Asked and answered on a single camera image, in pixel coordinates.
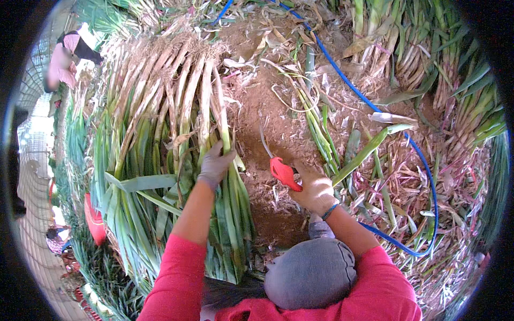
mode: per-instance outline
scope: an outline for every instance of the wristband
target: wristband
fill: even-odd
[[[332,214],[332,211],[336,208],[337,204],[333,205],[330,209],[328,209],[328,211],[325,212],[325,214],[323,214],[323,216],[321,217],[322,220],[326,220],[330,214]]]

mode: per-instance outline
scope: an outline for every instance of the soil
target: soil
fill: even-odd
[[[260,21],[262,21],[260,17],[249,16],[247,20],[224,27],[219,32],[218,36],[224,43],[229,45],[231,49],[230,54],[235,60],[238,57],[242,57],[247,61],[254,53],[260,42],[262,29],[266,27]],[[271,19],[271,21],[284,35],[289,35],[290,31],[296,26],[294,21],[287,18]],[[337,50],[339,52],[339,50],[344,49],[340,48],[343,46],[341,42],[344,42],[345,46],[350,44],[352,34],[351,27],[347,25],[348,23],[342,24],[340,28],[337,28],[338,36],[334,38],[340,39],[340,41],[336,44],[331,43],[328,36],[329,34],[334,34],[333,26],[330,29],[327,27],[320,31],[321,38],[327,39],[327,43],[324,42],[324,44],[329,51],[334,52]],[[305,46],[302,47],[303,51],[299,55],[299,60],[303,66],[305,62]],[[262,57],[273,62],[277,62],[280,59],[280,56],[271,49],[268,49]],[[328,61],[322,53],[317,51],[316,67],[327,63]],[[231,75],[233,71],[225,70],[225,74],[222,74],[222,77]],[[308,213],[302,212],[299,206],[288,196],[287,191],[289,188],[283,186],[271,175],[269,156],[260,139],[259,124],[264,126],[266,141],[271,152],[274,156],[283,158],[285,164],[292,165],[294,159],[300,159],[305,164],[315,166],[319,171],[322,171],[324,160],[321,158],[312,139],[305,116],[298,113],[296,118],[293,117],[287,107],[271,90],[272,85],[277,84],[281,88],[277,91],[281,93],[282,99],[290,102],[293,94],[289,83],[286,82],[286,78],[279,75],[273,67],[260,63],[255,70],[254,77],[243,86],[241,82],[253,71],[249,67],[243,67],[241,71],[242,73],[239,75],[231,75],[224,79],[224,90],[225,95],[238,100],[242,105],[238,107],[236,104],[230,104],[232,112],[229,114],[231,114],[230,123],[236,130],[239,152],[246,166],[246,171],[242,174],[242,177],[250,196],[252,215],[257,231],[255,246],[289,248],[308,239]],[[321,83],[321,77],[318,77],[317,81]],[[371,122],[370,109],[360,103],[358,97],[343,84],[337,75],[330,75],[329,82],[331,84],[329,94],[340,102],[332,101],[336,110],[333,113],[329,132],[342,160],[346,143],[353,127],[362,132],[360,150],[368,142],[362,130],[361,122],[370,130],[372,135],[378,133],[385,124]],[[364,89],[363,93],[370,99],[386,97],[392,93],[387,79],[361,79],[357,80],[356,83],[358,87]],[[439,119],[426,106],[431,106],[430,102],[424,101],[420,109],[426,114],[427,119],[429,121]],[[382,108],[382,110],[415,119],[418,118],[413,106],[406,103],[390,105],[388,108]],[[346,117],[348,117],[348,125],[343,127],[343,120]],[[426,148],[426,135],[428,133],[428,128],[422,124],[419,130],[411,133],[425,155],[428,155]],[[379,154],[389,153],[393,156],[395,160],[394,166],[401,163],[407,156],[405,167],[417,173],[416,166],[422,167],[422,165],[417,154],[409,154],[410,151],[411,148],[406,147],[405,138],[400,135],[393,135],[388,137],[385,143],[382,144]],[[355,172],[354,176],[356,178],[366,177],[366,179],[369,179],[373,166],[373,158],[369,157]],[[405,203],[410,204],[409,201],[405,200],[405,196],[401,199],[395,196],[405,194],[405,187],[416,188],[419,183],[419,179],[417,182],[411,181],[407,184],[401,184],[401,187],[398,182],[392,183],[391,194],[393,203],[396,203],[398,206]]]

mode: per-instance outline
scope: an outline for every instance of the woman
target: woman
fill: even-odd
[[[61,255],[63,251],[70,246],[71,235],[68,234],[64,240],[59,236],[59,233],[64,230],[70,230],[69,226],[51,225],[46,231],[46,244],[48,248],[57,255]]]
[[[218,142],[203,160],[140,321],[200,318],[214,190],[235,157],[234,152],[219,156],[221,147]],[[264,282],[268,298],[244,299],[214,311],[215,320],[421,320],[414,289],[374,235],[338,206],[331,180],[301,162],[295,167],[303,191],[289,194],[313,213],[313,232],[329,237],[302,242],[276,258]],[[317,223],[318,217],[330,228]],[[212,311],[202,310],[203,319],[206,312]]]
[[[57,39],[47,74],[43,78],[43,87],[46,93],[56,91],[61,81],[70,88],[75,88],[77,67],[73,62],[74,55],[81,59],[91,60],[95,65],[100,65],[103,61],[100,53],[92,50],[76,31],[62,34]]]

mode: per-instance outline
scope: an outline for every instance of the work glove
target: work glove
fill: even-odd
[[[211,190],[214,191],[222,181],[228,166],[235,158],[235,150],[231,150],[228,154],[220,156],[222,153],[223,141],[218,140],[217,143],[205,154],[201,162],[201,172],[196,181],[202,180],[207,183]]]
[[[294,161],[295,168],[302,179],[302,191],[289,190],[289,196],[301,207],[323,216],[330,208],[339,204],[334,197],[332,180],[313,169],[308,169],[301,161]]]

